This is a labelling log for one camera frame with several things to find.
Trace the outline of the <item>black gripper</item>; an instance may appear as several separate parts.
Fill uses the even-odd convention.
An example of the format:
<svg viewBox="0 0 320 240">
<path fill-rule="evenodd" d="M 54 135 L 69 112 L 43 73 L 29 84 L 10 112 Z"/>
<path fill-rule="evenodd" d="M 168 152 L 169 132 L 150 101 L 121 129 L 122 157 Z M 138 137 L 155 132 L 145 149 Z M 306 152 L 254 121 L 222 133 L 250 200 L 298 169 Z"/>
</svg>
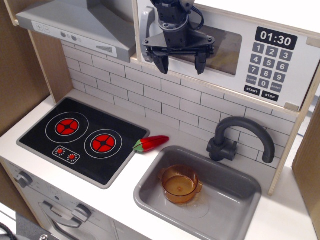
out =
<svg viewBox="0 0 320 240">
<path fill-rule="evenodd" d="M 191 28 L 187 23 L 176 27 L 160 24 L 156 31 L 154 23 L 142 24 L 142 56 L 153 59 L 162 74 L 169 70 L 168 56 L 195 56 L 195 69 L 201 75 L 206 67 L 207 58 L 214 53 L 215 38 Z"/>
</svg>

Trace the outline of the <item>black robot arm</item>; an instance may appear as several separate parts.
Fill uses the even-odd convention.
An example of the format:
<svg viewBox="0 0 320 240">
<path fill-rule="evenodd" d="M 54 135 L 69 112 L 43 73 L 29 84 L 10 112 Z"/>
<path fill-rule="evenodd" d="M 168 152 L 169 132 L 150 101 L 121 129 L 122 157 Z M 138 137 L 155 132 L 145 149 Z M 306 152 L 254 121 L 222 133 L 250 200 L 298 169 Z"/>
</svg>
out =
<svg viewBox="0 0 320 240">
<path fill-rule="evenodd" d="M 152 0 L 140 19 L 140 47 L 146 62 L 167 74 L 170 56 L 194 56 L 197 73 L 204 72 L 214 54 L 215 39 L 200 32 L 202 12 L 193 0 Z"/>
</svg>

